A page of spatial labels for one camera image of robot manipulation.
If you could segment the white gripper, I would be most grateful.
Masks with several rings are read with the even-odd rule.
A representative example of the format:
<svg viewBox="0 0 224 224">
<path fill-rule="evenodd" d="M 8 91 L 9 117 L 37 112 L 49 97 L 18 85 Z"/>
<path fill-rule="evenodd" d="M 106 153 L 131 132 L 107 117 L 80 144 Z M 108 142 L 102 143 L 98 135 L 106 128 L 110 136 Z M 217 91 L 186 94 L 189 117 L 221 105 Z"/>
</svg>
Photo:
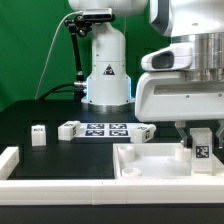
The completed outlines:
<svg viewBox="0 0 224 224">
<path fill-rule="evenodd" d="M 193 46 L 176 43 L 144 56 L 145 73 L 136 89 L 135 116 L 141 122 L 176 121 L 185 148 L 191 147 L 187 120 L 224 119 L 224 82 L 199 81 L 187 69 L 193 62 Z M 218 121 L 216 145 L 224 147 L 224 120 Z"/>
</svg>

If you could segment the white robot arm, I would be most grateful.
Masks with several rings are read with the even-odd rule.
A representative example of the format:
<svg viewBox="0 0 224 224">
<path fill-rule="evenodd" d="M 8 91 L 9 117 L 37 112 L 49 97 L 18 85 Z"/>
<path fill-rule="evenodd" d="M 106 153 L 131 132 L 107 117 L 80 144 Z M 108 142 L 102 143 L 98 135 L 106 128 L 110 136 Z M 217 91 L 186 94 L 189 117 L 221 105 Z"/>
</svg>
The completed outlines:
<svg viewBox="0 0 224 224">
<path fill-rule="evenodd" d="M 68 0 L 92 29 L 84 102 L 122 106 L 126 56 L 141 51 L 135 117 L 141 122 L 224 120 L 224 0 Z"/>
</svg>

